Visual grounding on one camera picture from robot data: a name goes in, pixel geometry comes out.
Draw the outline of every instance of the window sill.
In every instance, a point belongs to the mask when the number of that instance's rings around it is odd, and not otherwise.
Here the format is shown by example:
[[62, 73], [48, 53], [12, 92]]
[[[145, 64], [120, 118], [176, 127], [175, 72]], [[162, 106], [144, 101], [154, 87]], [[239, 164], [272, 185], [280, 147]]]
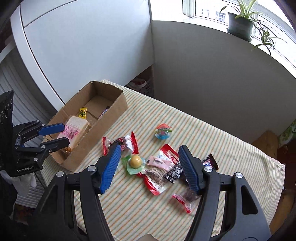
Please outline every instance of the window sill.
[[[168, 14], [168, 15], [161, 15], [161, 16], [154, 16], [152, 15], [153, 21], [172, 21], [172, 22], [183, 22], [183, 23], [191, 23], [196, 24], [208, 28], [213, 28], [225, 33], [227, 32], [228, 24], [222, 23], [220, 21], [204, 18], [204, 17], [194, 17], [190, 18], [187, 17], [184, 14]], [[253, 40], [250, 42], [250, 44], [256, 46], [257, 44], [260, 44], [261, 41], [259, 39], [253, 38]], [[265, 46], [259, 46], [259, 49], [264, 51], [269, 55], [269, 52]], [[277, 60], [282, 66], [284, 66], [295, 78], [296, 78], [296, 68], [295, 66], [287, 59], [285, 58], [280, 52], [277, 50], [273, 51], [271, 50], [271, 56], [275, 60]]]

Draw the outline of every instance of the packaged bread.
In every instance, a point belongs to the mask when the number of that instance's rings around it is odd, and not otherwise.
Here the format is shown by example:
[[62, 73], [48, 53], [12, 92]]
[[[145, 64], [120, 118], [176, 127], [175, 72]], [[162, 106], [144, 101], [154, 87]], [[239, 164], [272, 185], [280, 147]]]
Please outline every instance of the packaged bread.
[[70, 142], [69, 146], [63, 148], [62, 151], [70, 154], [76, 147], [77, 143], [89, 125], [90, 124], [87, 119], [71, 116], [68, 122], [65, 124], [65, 130], [58, 136], [58, 138], [67, 137]]

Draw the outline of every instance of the black cable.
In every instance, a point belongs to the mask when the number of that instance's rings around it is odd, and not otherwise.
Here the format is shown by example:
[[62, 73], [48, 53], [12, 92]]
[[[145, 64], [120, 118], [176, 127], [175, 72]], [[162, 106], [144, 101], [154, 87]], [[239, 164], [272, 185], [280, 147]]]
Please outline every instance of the black cable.
[[37, 174], [36, 174], [36, 172], [34, 172], [34, 174], [35, 174], [35, 177], [38, 179], [38, 181], [40, 182], [40, 184], [41, 184], [41, 186], [43, 187], [43, 189], [45, 190], [45, 186], [42, 184], [42, 182], [41, 182], [41, 180], [40, 180], [40, 178], [37, 176]]

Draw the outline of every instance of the yellow ball candy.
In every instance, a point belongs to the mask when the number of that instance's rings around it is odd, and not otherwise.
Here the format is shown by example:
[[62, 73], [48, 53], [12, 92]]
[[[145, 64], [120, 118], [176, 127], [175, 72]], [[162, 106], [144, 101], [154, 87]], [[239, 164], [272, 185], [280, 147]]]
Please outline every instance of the yellow ball candy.
[[134, 169], [139, 168], [142, 165], [142, 159], [138, 155], [133, 155], [130, 160], [130, 166]]

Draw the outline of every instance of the striped tablecloth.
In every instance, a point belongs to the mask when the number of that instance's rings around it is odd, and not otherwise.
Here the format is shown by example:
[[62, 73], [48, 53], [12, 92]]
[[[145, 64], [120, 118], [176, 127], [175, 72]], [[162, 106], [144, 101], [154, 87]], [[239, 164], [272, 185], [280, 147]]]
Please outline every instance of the striped tablecloth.
[[[165, 143], [176, 151], [180, 145], [187, 145], [193, 156], [200, 159], [212, 153], [219, 165], [218, 172], [228, 175], [233, 175], [237, 171], [243, 173], [260, 202], [267, 222], [271, 222], [284, 183], [284, 165], [256, 147], [182, 111], [120, 85], [113, 85], [124, 91], [128, 109], [105, 136], [116, 139], [134, 131], [140, 155], [145, 159], [156, 154]], [[158, 140], [154, 136], [155, 127], [161, 123], [173, 128], [172, 136], [167, 141]], [[100, 141], [76, 172], [95, 164], [102, 155]], [[49, 156], [41, 171], [47, 185], [59, 170], [64, 169]], [[135, 175], [127, 176], [120, 162], [110, 189], [99, 196], [114, 239], [137, 240], [150, 233], [159, 241], [184, 240], [198, 203], [191, 214], [186, 214], [183, 206], [171, 196], [185, 188], [177, 181], [159, 196], [154, 196], [141, 178]], [[77, 223], [85, 230], [79, 192], [75, 191], [74, 196]], [[213, 235], [220, 231], [224, 199], [224, 193], [220, 193]]]

